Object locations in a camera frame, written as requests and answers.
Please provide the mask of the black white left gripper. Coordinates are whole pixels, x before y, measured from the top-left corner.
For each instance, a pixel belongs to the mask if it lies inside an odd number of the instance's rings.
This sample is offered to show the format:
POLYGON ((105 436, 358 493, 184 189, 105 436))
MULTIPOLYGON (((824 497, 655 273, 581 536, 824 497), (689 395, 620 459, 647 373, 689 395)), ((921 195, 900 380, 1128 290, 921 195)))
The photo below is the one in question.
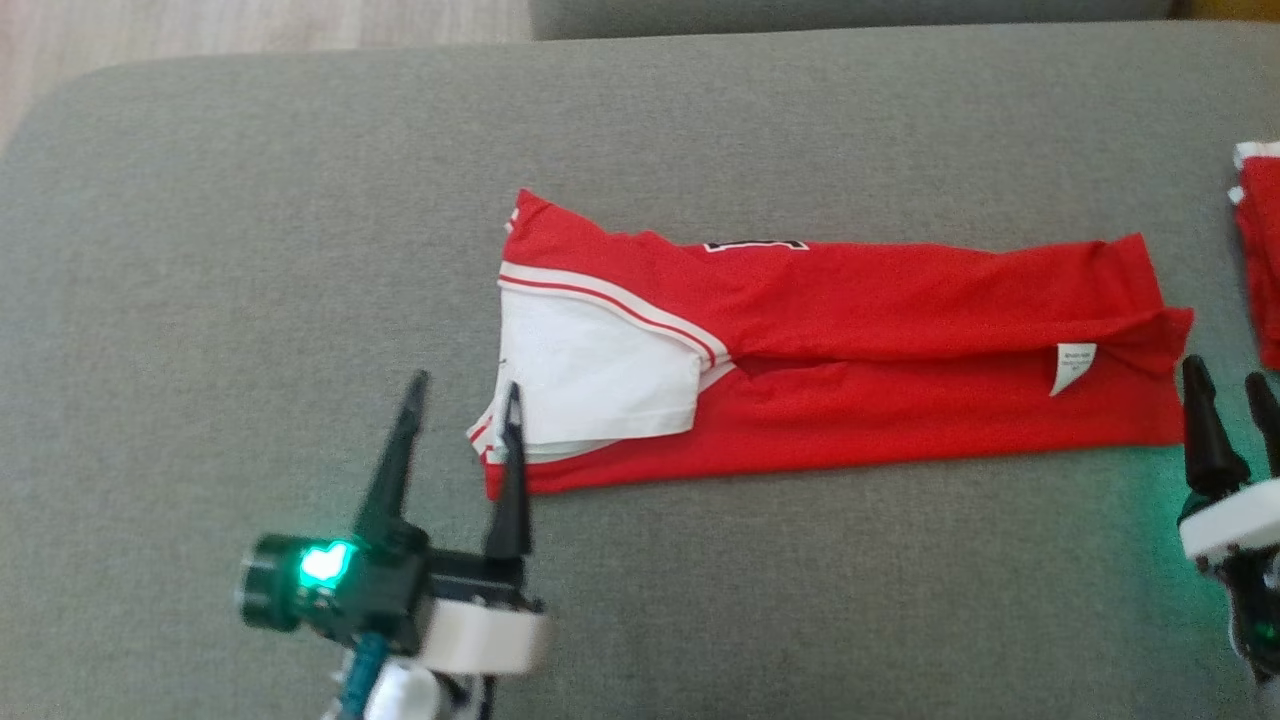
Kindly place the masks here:
POLYGON ((355 650, 381 637, 392 656, 449 675, 517 676, 538 669, 550 619, 524 593, 532 520, 524 397, 512 382, 500 424, 503 483, 484 555, 420 546, 404 519, 413 450, 429 374, 416 372, 365 498, 352 539, 262 536, 236 592, 248 626, 291 633, 307 626, 355 650))

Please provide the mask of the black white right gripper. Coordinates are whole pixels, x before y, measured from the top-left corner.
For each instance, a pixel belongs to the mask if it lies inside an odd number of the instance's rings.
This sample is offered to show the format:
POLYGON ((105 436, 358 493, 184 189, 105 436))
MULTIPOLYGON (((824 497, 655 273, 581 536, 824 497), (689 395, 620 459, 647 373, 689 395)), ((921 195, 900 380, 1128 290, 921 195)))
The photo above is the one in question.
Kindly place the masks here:
POLYGON ((1274 479, 1240 489, 1251 469, 1228 437, 1203 357, 1188 356, 1181 378, 1187 486, 1212 502, 1180 520, 1183 551, 1201 575, 1224 588, 1231 647, 1254 682, 1266 685, 1279 674, 1279 400, 1262 372, 1245 378, 1274 479))

